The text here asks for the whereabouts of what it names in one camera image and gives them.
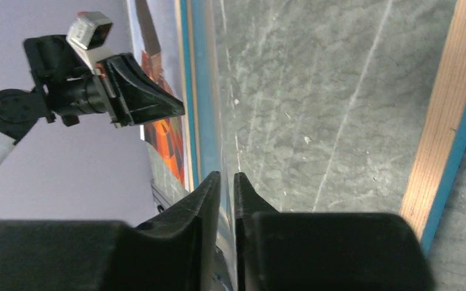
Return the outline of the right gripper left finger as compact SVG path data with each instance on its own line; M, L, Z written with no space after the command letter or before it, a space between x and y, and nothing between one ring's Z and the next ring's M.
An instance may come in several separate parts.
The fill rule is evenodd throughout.
M221 175L137 227L0 220L0 290L209 290Z

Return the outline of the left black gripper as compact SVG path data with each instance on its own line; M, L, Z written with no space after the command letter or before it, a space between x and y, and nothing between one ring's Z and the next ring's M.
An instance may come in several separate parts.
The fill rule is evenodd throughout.
M104 90L106 111L116 128L185 114L183 102L153 82L131 53L98 61L95 73Z

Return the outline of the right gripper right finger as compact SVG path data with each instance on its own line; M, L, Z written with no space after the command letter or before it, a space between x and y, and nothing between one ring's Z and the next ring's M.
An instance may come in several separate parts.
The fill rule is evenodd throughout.
M392 213L280 212L234 176L240 290L434 290L406 221Z

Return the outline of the clear plastic sheet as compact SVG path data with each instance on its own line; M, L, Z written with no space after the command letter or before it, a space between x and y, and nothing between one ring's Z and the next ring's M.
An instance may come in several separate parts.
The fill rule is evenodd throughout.
M206 13L208 29L207 37L209 49L209 73L214 108L215 140L217 144L218 168L221 173L221 194L218 214L219 238L217 239L218 248L223 254L222 269L224 270L224 275L221 276L221 281L224 282L227 290L238 290L235 221L234 211L232 208L233 199L229 193L228 170L223 146L222 106L218 75L216 31L212 1L204 2L204 12Z

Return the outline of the blue wooden picture frame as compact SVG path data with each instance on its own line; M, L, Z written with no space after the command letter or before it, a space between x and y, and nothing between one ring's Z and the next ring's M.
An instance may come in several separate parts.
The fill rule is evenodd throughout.
M219 170L205 1L184 1L189 117ZM454 1L212 1L229 189L275 208L397 212Z

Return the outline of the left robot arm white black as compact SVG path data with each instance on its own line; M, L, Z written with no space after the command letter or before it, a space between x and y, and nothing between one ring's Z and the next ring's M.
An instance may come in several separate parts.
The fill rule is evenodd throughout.
M183 103L154 83L131 53L106 45L86 50L66 35L26 39L35 83L0 91L0 165L39 119L70 127L82 115L108 114L117 127L184 114Z

